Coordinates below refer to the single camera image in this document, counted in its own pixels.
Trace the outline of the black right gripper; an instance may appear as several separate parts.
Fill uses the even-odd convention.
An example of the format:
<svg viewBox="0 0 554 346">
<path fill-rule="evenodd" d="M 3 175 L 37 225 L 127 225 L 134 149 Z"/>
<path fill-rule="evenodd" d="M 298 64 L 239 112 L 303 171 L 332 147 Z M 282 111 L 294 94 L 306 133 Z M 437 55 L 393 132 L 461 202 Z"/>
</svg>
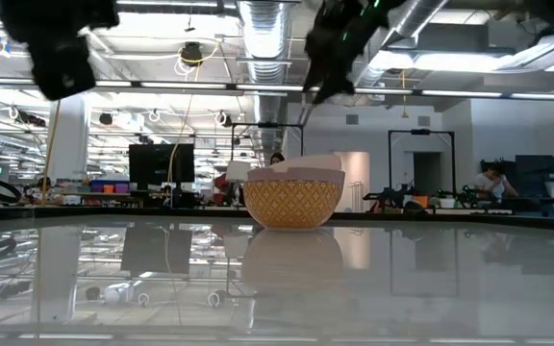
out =
<svg viewBox="0 0 554 346">
<path fill-rule="evenodd" d="M 310 65 L 303 91 L 319 86 L 313 105 L 319 105 L 335 94 L 354 93 L 354 85 L 348 79 L 353 62 L 362 55 L 379 28 L 388 29 L 392 9 L 392 0 L 330 0 L 321 3 L 305 43 Z"/>
</svg>

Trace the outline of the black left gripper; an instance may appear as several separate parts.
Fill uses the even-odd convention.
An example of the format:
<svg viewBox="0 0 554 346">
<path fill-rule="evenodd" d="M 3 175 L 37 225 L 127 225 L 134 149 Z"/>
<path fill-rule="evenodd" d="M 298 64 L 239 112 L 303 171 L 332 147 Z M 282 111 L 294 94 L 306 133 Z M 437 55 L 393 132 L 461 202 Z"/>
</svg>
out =
<svg viewBox="0 0 554 346">
<path fill-rule="evenodd" d="M 34 82 L 50 101 L 88 91 L 96 86 L 84 37 L 50 37 L 28 43 Z"/>
</svg>

